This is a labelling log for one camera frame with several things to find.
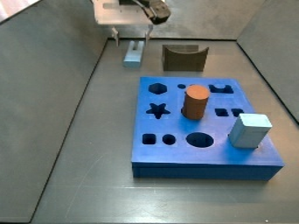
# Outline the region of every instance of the star-shaped hole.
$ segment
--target star-shaped hole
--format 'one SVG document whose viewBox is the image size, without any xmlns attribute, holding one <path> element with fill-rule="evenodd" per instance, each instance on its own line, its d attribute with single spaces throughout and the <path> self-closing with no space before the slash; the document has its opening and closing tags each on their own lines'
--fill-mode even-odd
<svg viewBox="0 0 299 224">
<path fill-rule="evenodd" d="M 146 111 L 147 114 L 154 114 L 156 119 L 160 119 L 163 115 L 170 115 L 171 112 L 164 109 L 166 103 L 160 105 L 155 105 L 154 103 L 150 103 L 151 109 Z"/>
</svg>

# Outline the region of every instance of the blue foam block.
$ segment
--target blue foam block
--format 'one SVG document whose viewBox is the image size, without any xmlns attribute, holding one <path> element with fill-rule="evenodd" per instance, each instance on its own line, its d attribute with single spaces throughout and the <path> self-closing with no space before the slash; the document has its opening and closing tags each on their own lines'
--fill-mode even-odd
<svg viewBox="0 0 299 224">
<path fill-rule="evenodd" d="M 204 117 L 182 114 L 186 88 L 211 91 Z M 236 80 L 140 79 L 132 168 L 136 178 L 270 180 L 284 166 L 268 136 L 256 149 L 235 148 L 228 134 L 239 113 L 255 110 Z"/>
</svg>

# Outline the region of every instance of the light blue cube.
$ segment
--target light blue cube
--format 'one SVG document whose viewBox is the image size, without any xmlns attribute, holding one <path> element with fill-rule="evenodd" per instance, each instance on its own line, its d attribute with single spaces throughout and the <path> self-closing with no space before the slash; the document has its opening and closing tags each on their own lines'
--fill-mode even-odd
<svg viewBox="0 0 299 224">
<path fill-rule="evenodd" d="M 228 140 L 236 148 L 255 149 L 271 128 L 272 124 L 266 115 L 239 114 Z"/>
</svg>

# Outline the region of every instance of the orange cylinder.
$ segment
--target orange cylinder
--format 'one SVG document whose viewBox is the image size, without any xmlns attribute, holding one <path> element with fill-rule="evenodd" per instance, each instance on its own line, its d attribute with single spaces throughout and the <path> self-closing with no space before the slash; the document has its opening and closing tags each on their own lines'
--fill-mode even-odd
<svg viewBox="0 0 299 224">
<path fill-rule="evenodd" d="M 182 114 L 192 120 L 203 118 L 211 92 L 200 85 L 191 85 L 186 90 Z"/>
</svg>

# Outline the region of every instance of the gray table surface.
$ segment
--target gray table surface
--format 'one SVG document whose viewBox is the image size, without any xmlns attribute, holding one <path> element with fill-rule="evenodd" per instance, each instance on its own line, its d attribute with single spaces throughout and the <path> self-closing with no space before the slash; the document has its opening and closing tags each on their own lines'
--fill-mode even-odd
<svg viewBox="0 0 299 224">
<path fill-rule="evenodd" d="M 163 44 L 210 47 L 206 69 L 164 72 Z M 235 42 L 150 41 L 140 68 L 124 68 L 128 42 L 108 41 L 32 223 L 298 223 L 299 129 Z M 267 114 L 286 163 L 268 181 L 134 178 L 131 150 L 140 76 L 238 79 Z"/>
</svg>

